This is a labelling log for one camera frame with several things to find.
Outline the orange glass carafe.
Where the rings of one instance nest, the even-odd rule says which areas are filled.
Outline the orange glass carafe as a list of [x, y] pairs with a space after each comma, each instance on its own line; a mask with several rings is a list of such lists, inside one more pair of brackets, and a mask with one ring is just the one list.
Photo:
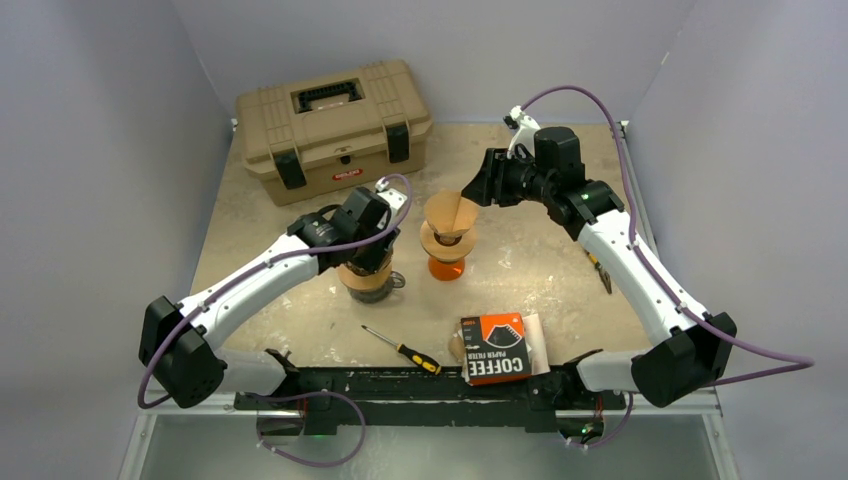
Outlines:
[[444, 262], [433, 257], [428, 259], [429, 273], [436, 280], [444, 282], [460, 278], [464, 273], [465, 266], [465, 259], [460, 259], [455, 262]]

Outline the wooden ring holder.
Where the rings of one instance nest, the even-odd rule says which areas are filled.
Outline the wooden ring holder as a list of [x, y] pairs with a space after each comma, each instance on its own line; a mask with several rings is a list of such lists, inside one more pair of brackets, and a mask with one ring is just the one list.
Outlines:
[[389, 279], [392, 272], [392, 263], [385, 263], [376, 273], [358, 274], [347, 264], [336, 268], [337, 275], [342, 284], [355, 291], [374, 291], [381, 288]]
[[432, 258], [443, 263], [456, 263], [467, 257], [478, 242], [478, 229], [472, 226], [451, 245], [442, 244], [437, 239], [437, 233], [427, 222], [420, 226], [419, 239], [423, 250]]

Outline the yellow black screwdriver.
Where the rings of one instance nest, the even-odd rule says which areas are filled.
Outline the yellow black screwdriver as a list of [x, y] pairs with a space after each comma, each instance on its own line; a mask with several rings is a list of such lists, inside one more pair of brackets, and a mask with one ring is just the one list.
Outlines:
[[398, 354], [400, 354], [401, 356], [403, 356], [404, 358], [406, 358], [407, 360], [412, 362], [414, 365], [416, 365], [420, 369], [426, 371], [427, 373], [432, 374], [432, 375], [439, 375], [441, 373], [442, 366], [435, 359], [433, 359], [431, 356], [423, 354], [418, 350], [412, 349], [404, 343], [395, 342], [392, 339], [388, 338], [387, 336], [377, 332], [376, 330], [374, 330], [374, 329], [372, 329], [372, 328], [370, 328], [366, 325], [361, 325], [361, 328], [364, 331], [366, 331], [366, 332], [374, 335], [378, 339], [382, 340], [383, 342], [394, 347]]

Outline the yellow handled pliers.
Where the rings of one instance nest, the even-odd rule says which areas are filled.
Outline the yellow handled pliers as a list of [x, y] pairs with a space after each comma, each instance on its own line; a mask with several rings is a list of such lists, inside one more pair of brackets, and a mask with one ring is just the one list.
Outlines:
[[587, 255], [587, 258], [592, 263], [595, 271], [597, 272], [599, 279], [600, 279], [602, 285], [604, 286], [605, 291], [607, 292], [608, 295], [611, 295], [613, 293], [613, 289], [612, 289], [612, 281], [611, 281], [611, 277], [610, 277], [609, 273], [601, 265], [601, 263], [599, 262], [599, 260], [597, 259], [597, 257], [595, 255], [593, 255], [592, 253], [590, 253], [588, 251], [586, 251], [586, 255]]

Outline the smoky glass carafe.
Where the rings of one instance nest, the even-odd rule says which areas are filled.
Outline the smoky glass carafe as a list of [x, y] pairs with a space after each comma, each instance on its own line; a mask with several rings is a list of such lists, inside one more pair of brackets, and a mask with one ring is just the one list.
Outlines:
[[373, 290], [356, 290], [347, 288], [349, 295], [362, 304], [375, 304], [385, 300], [394, 290], [402, 289], [406, 285], [405, 277], [392, 271], [388, 279], [378, 288]]

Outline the brown paper coffee filter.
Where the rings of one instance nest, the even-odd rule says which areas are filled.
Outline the brown paper coffee filter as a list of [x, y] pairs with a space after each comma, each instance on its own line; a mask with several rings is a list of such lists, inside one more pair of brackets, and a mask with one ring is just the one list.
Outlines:
[[346, 262], [344, 264], [344, 267], [346, 269], [348, 269], [349, 271], [351, 271], [352, 274], [356, 275], [356, 276], [375, 275], [381, 269], [380, 266], [369, 266], [369, 265], [362, 266], [362, 265], [355, 264], [353, 262]]

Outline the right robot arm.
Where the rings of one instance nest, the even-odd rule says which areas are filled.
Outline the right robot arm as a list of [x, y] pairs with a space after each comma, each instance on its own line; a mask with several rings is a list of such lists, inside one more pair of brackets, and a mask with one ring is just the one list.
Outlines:
[[575, 371], [561, 381], [564, 399], [584, 407], [600, 391], [620, 391], [666, 407], [719, 380], [737, 334], [733, 319], [709, 313], [642, 248], [640, 235], [629, 230], [632, 218], [623, 201], [607, 183], [587, 178], [572, 129], [542, 128], [532, 142], [517, 154], [487, 149], [462, 197], [481, 207], [542, 204], [609, 273], [651, 344], [642, 351], [597, 351], [572, 360]]

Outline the coffee paper filter box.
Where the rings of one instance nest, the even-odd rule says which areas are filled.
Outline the coffee paper filter box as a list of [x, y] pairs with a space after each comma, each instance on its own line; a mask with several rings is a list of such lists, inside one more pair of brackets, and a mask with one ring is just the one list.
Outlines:
[[467, 382], [483, 386], [524, 380], [532, 365], [520, 313], [489, 314], [460, 320]]

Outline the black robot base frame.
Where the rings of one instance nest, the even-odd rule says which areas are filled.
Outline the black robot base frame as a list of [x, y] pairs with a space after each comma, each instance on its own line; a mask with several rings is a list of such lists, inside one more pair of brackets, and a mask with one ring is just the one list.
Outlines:
[[608, 432], [605, 421], [633, 415], [715, 413], [718, 401], [697, 391], [661, 408], [641, 395], [592, 393], [574, 386], [570, 367], [541, 376], [473, 387], [457, 367], [433, 376], [407, 367], [302, 367], [289, 373], [270, 398], [219, 391], [189, 407], [191, 413], [254, 413], [290, 420], [263, 427], [272, 435], [334, 435], [342, 426], [520, 428], [591, 440]]

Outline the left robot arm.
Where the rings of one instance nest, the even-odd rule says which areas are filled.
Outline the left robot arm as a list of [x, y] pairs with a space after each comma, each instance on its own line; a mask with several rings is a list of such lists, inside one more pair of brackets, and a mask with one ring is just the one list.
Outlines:
[[145, 366], [138, 404], [150, 380], [165, 397], [187, 409], [216, 392], [259, 394], [272, 408], [297, 399], [298, 382], [281, 356], [229, 351], [224, 345], [247, 320], [272, 301], [329, 269], [345, 264], [367, 274], [387, 261], [407, 195], [381, 185], [355, 188], [335, 207], [298, 217], [274, 243], [206, 290], [179, 301], [161, 296], [144, 314], [139, 359]]

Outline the tan plastic toolbox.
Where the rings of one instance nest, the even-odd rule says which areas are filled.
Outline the tan plastic toolbox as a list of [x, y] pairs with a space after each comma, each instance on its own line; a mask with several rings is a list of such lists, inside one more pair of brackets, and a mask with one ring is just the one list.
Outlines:
[[235, 110], [242, 165], [278, 207], [422, 169], [434, 125], [400, 59], [258, 88]]

